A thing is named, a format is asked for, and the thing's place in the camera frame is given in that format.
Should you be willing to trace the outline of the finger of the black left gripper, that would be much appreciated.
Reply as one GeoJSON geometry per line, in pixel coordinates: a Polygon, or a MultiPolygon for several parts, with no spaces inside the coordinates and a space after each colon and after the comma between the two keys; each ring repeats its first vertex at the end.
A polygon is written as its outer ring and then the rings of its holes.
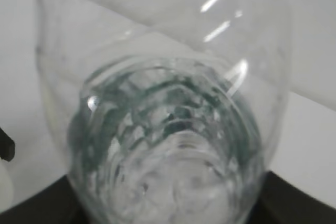
{"type": "Polygon", "coordinates": [[[7,162],[15,156],[15,142],[2,129],[0,129],[0,156],[7,162]]]}

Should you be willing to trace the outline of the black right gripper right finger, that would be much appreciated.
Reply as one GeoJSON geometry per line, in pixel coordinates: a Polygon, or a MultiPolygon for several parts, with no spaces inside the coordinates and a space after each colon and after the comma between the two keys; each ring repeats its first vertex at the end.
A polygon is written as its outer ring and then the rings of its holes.
{"type": "Polygon", "coordinates": [[[273,172],[266,176],[249,224],[335,224],[335,209],[305,194],[273,172]]]}

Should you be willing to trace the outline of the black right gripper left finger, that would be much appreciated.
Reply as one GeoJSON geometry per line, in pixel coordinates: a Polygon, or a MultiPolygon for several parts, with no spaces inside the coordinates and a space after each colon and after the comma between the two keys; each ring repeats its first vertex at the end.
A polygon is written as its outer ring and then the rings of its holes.
{"type": "Polygon", "coordinates": [[[68,224],[86,223],[84,213],[66,176],[1,213],[1,223],[68,224]]]}

